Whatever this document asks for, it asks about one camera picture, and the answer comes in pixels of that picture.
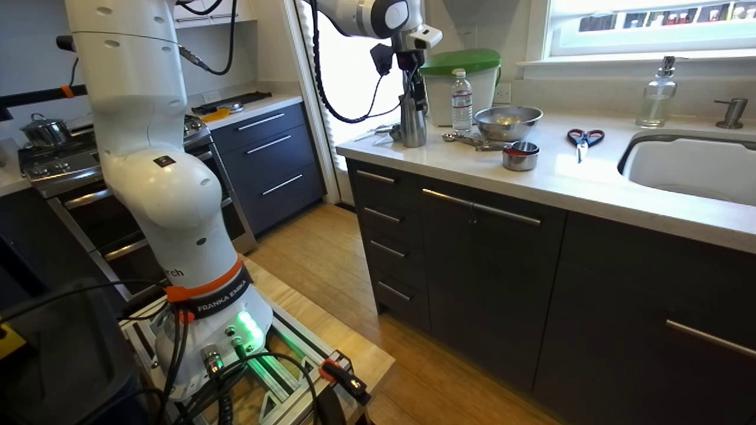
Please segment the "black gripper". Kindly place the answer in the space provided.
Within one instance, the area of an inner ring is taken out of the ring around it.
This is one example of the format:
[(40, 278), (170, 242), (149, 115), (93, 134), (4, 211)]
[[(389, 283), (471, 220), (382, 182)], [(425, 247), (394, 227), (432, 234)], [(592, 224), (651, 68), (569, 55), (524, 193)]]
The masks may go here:
[(425, 55), (421, 49), (394, 52), (398, 65), (402, 71), (402, 87), (411, 98), (425, 96), (425, 84), (421, 68), (425, 63)]

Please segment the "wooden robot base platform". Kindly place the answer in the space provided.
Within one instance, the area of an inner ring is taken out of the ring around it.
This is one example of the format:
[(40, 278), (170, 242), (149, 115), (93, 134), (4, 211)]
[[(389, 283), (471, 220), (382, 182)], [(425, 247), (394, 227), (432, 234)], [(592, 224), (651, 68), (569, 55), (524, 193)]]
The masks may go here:
[(121, 322), (168, 425), (359, 425), (362, 407), (322, 374), (334, 352), (353, 358), (368, 395), (393, 358), (330, 313), (269, 299), (243, 259), (201, 285), (166, 294)]

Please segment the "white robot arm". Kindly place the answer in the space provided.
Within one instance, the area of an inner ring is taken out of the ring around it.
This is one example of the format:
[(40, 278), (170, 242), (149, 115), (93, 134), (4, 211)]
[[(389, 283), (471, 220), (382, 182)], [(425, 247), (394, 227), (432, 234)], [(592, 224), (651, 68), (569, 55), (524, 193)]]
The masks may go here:
[(253, 287), (223, 216), (214, 173), (185, 150), (187, 90), (170, 0), (63, 0), (93, 101), (103, 182), (168, 276), (155, 356), (173, 398), (210, 379), (203, 352), (232, 356), (242, 325), (264, 345), (272, 307)]

